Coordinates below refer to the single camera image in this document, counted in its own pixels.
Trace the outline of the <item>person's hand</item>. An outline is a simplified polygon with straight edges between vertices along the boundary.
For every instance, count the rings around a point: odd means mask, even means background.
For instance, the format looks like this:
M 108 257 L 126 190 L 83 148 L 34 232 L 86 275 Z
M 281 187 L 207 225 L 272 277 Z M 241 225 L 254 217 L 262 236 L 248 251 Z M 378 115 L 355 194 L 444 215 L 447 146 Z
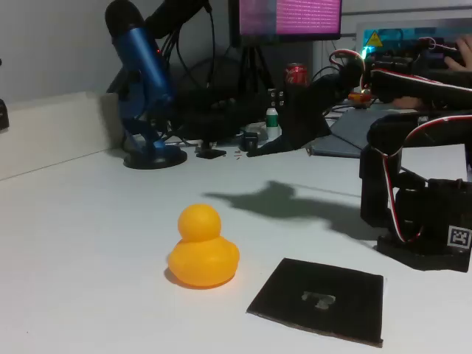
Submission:
M 464 64 L 460 64 L 453 58 L 445 57 L 446 66 L 457 72 L 470 72 L 472 69 L 472 38 L 471 35 L 463 35 L 457 39 L 457 48 Z

